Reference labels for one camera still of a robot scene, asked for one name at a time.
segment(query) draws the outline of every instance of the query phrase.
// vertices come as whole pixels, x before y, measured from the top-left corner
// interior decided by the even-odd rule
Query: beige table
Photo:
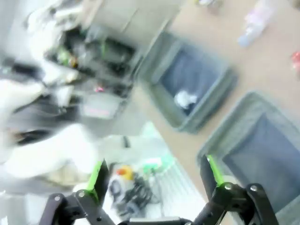
[[[197,153],[247,91],[266,94],[292,119],[300,119],[300,81],[291,70],[290,62],[291,54],[300,49],[300,11],[292,8],[288,1],[279,0],[277,12],[265,33],[250,47],[242,48],[237,38],[242,34],[244,17],[255,2],[224,0],[218,16],[187,2],[174,21],[174,32],[218,52],[239,74],[236,89],[197,135],[174,131],[141,87],[136,87],[134,92],[134,101],[153,121],[203,196],[206,194],[196,165]]]

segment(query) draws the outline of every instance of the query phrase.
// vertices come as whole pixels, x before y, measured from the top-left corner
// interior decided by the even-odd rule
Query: screw
[[[80,193],[78,194],[78,196],[82,198],[82,197],[84,196],[84,192],[83,192],[83,191],[80,192]]]
[[[250,187],[250,190],[251,190],[251,191],[257,191],[257,186],[255,186],[255,185],[251,186],[251,187]]]
[[[225,184],[225,189],[230,190],[231,189],[231,184]]]

